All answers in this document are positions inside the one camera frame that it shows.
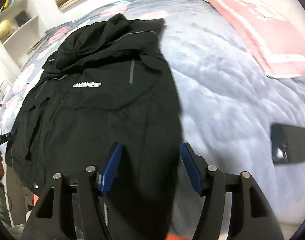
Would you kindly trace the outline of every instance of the orange object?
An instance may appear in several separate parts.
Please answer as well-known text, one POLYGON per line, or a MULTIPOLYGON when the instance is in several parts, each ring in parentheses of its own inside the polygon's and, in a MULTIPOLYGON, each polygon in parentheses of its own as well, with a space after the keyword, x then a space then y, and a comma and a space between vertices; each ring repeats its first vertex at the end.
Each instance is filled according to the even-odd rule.
POLYGON ((34 206, 36 205, 37 200, 38 200, 38 196, 36 196, 36 195, 34 194, 34 206))
POLYGON ((168 234, 166 240, 188 240, 188 239, 168 234))

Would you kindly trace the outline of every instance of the silver bolt head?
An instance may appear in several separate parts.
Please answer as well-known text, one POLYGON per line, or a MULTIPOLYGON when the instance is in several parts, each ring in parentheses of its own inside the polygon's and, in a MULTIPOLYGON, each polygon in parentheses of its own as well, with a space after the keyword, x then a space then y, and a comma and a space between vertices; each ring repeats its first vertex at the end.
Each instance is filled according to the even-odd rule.
POLYGON ((93 172, 95 169, 96 169, 95 166, 88 166, 88 167, 86 168, 86 171, 87 171, 87 172, 93 172))
POLYGON ((61 174, 59 172, 54 174, 54 179, 60 179, 60 178, 61 178, 61 174))
POLYGON ((216 170, 217 170, 217 167, 214 166, 214 165, 209 165, 209 166, 207 167, 207 169, 208 169, 209 171, 216 171, 216 170))

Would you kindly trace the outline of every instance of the yellow ball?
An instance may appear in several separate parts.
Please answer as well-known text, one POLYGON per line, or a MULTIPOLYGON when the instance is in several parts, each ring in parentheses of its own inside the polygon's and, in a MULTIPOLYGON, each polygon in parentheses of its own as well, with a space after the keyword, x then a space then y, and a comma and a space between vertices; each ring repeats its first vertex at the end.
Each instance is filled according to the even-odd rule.
POLYGON ((11 22, 10 22, 10 20, 3 20, 0 23, 0 39, 7 38, 10 31, 11 31, 11 22))

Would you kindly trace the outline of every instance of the blue gripper pad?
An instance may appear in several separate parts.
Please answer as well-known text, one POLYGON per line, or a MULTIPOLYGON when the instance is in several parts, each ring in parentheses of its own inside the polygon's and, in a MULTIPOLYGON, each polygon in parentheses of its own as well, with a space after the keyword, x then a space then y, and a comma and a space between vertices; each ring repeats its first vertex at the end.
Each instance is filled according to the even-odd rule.
POLYGON ((100 192, 104 196, 112 187, 113 181, 117 175, 118 165, 122 157, 122 147, 118 143, 115 150, 102 174, 100 192))
POLYGON ((201 186, 200 172, 195 162, 193 161, 185 143, 183 143, 181 146, 180 154, 188 173, 192 188, 198 193, 199 196, 202 195, 203 189, 201 186))

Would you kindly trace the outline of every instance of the metal screw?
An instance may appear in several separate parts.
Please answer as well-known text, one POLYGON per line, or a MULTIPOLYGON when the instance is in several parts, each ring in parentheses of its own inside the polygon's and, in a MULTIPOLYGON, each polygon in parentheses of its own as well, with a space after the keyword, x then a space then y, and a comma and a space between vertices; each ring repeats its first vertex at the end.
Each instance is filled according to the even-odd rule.
POLYGON ((216 171, 216 170, 217 170, 217 167, 214 166, 214 165, 209 165, 209 166, 207 167, 207 169, 208 169, 209 171, 216 171))
POLYGON ((246 179, 249 179, 249 178, 250 178, 250 173, 247 172, 247 171, 244 171, 244 172, 242 173, 242 176, 243 176, 244 178, 246 178, 246 179))
POLYGON ((61 174, 59 172, 55 173, 53 178, 54 179, 60 179, 61 178, 61 174))
POLYGON ((88 167, 86 168, 86 171, 87 171, 87 172, 93 172, 95 169, 96 169, 95 166, 88 166, 88 167))

